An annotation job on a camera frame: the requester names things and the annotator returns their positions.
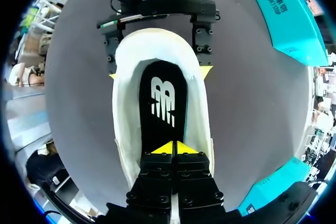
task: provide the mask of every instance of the cable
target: cable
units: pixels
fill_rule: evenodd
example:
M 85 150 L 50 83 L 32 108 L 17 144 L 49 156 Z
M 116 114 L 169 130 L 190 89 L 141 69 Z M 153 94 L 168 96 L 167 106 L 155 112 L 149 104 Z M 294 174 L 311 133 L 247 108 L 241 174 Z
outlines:
M 37 82 L 37 83 L 34 83 L 34 84 L 20 84 L 20 85 L 13 85 L 15 87 L 35 87 L 35 86 L 38 86 L 40 84 L 45 84 L 44 82 Z
M 43 218 L 46 218 L 48 214 L 58 214 L 58 215 L 62 215 L 60 212 L 57 212 L 57 211 L 53 211 L 53 210 L 49 210 L 49 211 L 45 211 L 43 213 Z
M 314 184 L 317 184 L 317 183 L 326 183 L 328 184 L 328 181 L 326 181 L 325 179 L 316 179 L 316 180 L 312 180 L 312 181 L 308 181 L 308 185 L 314 185 Z
M 111 6 L 111 9 L 114 10 L 116 13 L 119 13 L 119 14 L 124 14 L 122 13 L 121 11 L 115 9 L 115 7 L 113 6 L 113 3 L 112 3 L 113 0 L 110 0 L 110 6 Z

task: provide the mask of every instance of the person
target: person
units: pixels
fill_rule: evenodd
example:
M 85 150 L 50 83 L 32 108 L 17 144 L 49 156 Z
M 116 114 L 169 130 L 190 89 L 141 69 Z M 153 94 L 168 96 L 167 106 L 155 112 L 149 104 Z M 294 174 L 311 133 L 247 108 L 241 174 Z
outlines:
M 30 184 L 38 187 L 50 186 L 52 178 L 62 169 L 65 169 L 55 145 L 47 144 L 48 155 L 34 152 L 26 163 L 27 178 Z
M 36 75 L 32 68 L 26 68 L 24 63 L 13 66 L 9 74 L 8 83 L 13 86 L 27 87 L 44 85 L 44 76 Z

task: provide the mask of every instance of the turquoise curved display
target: turquoise curved display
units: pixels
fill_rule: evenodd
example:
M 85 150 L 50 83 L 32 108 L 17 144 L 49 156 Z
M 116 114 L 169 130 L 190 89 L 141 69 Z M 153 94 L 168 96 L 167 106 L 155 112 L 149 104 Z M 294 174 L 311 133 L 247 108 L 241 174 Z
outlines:
M 327 66 L 320 30 L 305 0 L 256 0 L 275 49 L 307 66 Z
M 238 207 L 240 214 L 245 216 L 267 205 L 295 182 L 303 182 L 309 170 L 309 165 L 296 157 L 291 158 L 273 174 L 253 185 Z

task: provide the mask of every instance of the new balance logo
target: new balance logo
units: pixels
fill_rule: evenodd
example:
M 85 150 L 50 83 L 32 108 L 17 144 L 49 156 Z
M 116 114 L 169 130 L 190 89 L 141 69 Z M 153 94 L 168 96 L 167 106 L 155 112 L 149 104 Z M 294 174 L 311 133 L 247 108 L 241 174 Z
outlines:
M 152 114 L 160 117 L 163 121 L 167 121 L 168 124 L 175 126 L 175 117 L 171 114 L 175 110 L 175 89 L 173 85 L 165 81 L 164 83 L 158 77 L 152 79 L 152 98 L 156 100 L 155 104 L 152 104 Z

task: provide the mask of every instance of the black mechanical arm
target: black mechanical arm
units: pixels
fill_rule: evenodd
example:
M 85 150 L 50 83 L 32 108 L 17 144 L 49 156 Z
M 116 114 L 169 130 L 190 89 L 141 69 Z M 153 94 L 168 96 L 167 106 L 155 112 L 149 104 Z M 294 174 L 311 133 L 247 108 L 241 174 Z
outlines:
M 138 178 L 126 195 L 128 206 L 108 203 L 108 213 L 99 216 L 96 223 L 169 224 L 175 194 L 181 224 L 297 223 L 317 195 L 307 183 L 297 182 L 266 206 L 242 217 L 238 210 L 225 211 L 224 194 L 219 191 L 203 152 L 181 154 L 175 149 L 171 154 L 147 153 L 140 166 Z
M 105 36 L 108 70 L 117 70 L 115 51 L 124 38 L 122 31 L 128 23 L 148 19 L 166 18 L 168 15 L 190 15 L 192 28 L 192 48 L 200 66 L 212 66 L 212 24 L 220 19 L 216 4 L 210 0 L 119 0 L 121 10 L 108 19 L 97 23 L 97 28 Z

